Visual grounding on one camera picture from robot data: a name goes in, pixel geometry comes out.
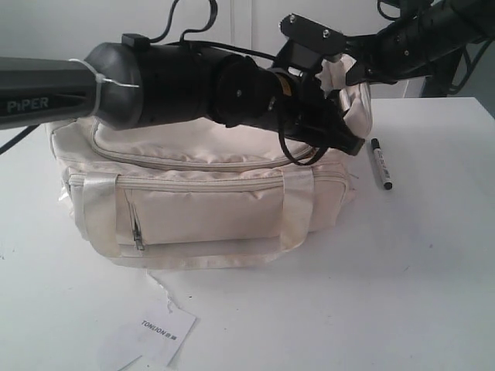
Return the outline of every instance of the bag handle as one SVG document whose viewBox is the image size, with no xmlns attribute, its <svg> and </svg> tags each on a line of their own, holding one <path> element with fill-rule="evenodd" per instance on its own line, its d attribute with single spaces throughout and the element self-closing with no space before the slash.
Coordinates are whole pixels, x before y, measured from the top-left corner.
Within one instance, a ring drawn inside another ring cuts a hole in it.
<svg viewBox="0 0 495 371">
<path fill-rule="evenodd" d="M 280 168 L 284 181 L 280 246 L 266 254 L 231 254 L 201 257 L 146 257 L 119 246 L 117 242 L 117 175 L 87 174 L 83 185 L 83 216 L 87 239 L 101 255 L 113 259 L 136 259 L 151 269 L 197 269 L 246 267 L 267 263 L 304 243 L 309 232 L 314 200 L 312 168 L 290 165 Z"/>
</svg>

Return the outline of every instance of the white tabletop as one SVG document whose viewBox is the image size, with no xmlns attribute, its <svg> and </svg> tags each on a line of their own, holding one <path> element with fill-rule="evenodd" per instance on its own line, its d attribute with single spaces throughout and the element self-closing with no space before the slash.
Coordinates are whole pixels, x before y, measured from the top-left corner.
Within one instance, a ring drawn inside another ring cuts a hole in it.
<svg viewBox="0 0 495 371">
<path fill-rule="evenodd" d="M 466 98 L 375 100 L 374 117 L 393 191 L 362 151 L 333 230 L 262 267 L 160 273 L 200 319 L 174 367 L 493 369 L 495 122 Z M 80 238 L 42 130 L 0 169 L 0 369 L 96 370 L 105 337 L 163 291 Z"/>
</svg>

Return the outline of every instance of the white bag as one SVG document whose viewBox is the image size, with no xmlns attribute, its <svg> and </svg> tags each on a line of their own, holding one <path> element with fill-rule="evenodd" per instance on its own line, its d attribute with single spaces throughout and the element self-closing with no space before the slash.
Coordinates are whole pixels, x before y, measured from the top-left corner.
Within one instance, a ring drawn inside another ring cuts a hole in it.
<svg viewBox="0 0 495 371">
<path fill-rule="evenodd" d="M 348 96 L 346 122 L 364 137 L 371 128 L 368 86 L 349 88 Z M 333 226 L 353 197 L 344 153 L 329 150 L 313 166 L 296 166 L 269 131 L 226 129 L 207 119 L 112 131 L 93 118 L 52 123 L 48 131 L 76 225 L 118 265 L 268 262 L 300 246 L 310 230 Z M 295 141 L 288 147 L 297 159 L 314 152 Z M 194 243 L 262 237 L 280 244 Z"/>
</svg>

